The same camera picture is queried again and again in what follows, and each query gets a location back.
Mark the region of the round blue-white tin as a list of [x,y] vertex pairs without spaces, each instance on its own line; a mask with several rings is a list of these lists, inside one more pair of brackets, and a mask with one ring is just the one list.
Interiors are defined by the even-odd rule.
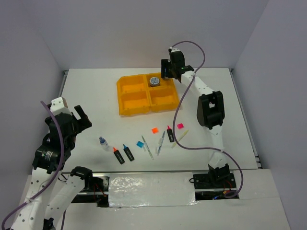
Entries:
[[151,77],[149,79],[149,85],[151,87],[158,87],[158,86],[160,86],[160,79],[158,77]]

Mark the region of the small glue bottle blue cap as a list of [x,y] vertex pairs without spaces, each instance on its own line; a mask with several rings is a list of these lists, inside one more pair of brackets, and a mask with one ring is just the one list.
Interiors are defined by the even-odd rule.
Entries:
[[112,152],[112,147],[108,144],[108,142],[103,137],[99,137],[99,142],[105,151]]

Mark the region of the black highlighter orange tip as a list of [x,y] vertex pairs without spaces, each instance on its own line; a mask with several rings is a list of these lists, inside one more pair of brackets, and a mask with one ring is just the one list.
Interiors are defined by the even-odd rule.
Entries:
[[113,147],[113,153],[114,153],[115,157],[117,158],[117,160],[119,161],[120,164],[125,163],[125,161],[124,161],[122,155],[120,154],[119,150],[116,149],[115,147]]

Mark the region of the pink highlighter cap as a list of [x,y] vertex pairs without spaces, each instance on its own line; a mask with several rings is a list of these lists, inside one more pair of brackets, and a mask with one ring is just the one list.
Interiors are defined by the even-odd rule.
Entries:
[[178,128],[178,129],[183,129],[183,128],[184,128],[183,123],[179,123],[179,124],[177,124],[177,128]]

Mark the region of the orange highlighter cap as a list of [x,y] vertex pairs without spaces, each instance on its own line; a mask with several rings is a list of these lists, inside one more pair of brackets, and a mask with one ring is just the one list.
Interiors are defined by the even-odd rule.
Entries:
[[156,134],[156,133],[158,133],[158,132],[159,132],[158,128],[155,127],[155,128],[152,129],[152,133],[153,133],[153,134]]

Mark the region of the black highlighter pink tip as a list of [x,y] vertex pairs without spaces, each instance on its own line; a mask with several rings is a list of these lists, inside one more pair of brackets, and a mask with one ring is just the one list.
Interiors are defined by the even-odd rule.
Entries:
[[167,135],[168,135],[169,141],[173,143],[175,140],[174,140],[172,128],[170,126],[167,126]]

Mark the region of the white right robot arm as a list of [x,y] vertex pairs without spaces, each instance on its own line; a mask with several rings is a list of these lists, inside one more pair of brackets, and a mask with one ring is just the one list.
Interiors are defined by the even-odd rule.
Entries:
[[169,48],[169,59],[161,60],[161,77],[164,80],[176,79],[187,86],[198,99],[196,117],[209,138],[212,153],[208,162],[209,184],[220,187],[230,175],[222,138],[222,125],[225,118],[224,97],[221,91],[207,86],[196,74],[194,68],[186,65],[185,57],[178,48]]

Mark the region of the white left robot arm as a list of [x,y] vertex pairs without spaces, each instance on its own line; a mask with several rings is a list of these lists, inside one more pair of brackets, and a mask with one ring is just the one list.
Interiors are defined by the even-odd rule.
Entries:
[[65,104],[52,102],[43,105],[49,113],[45,119],[49,132],[36,150],[32,163],[32,177],[24,202],[3,220],[1,228],[13,214],[17,217],[12,230],[54,230],[63,224],[66,210],[80,191],[89,191],[94,185],[92,170],[77,166],[64,181],[60,191],[52,197],[66,160],[75,147],[76,136],[92,126],[81,106],[75,106],[77,119]]

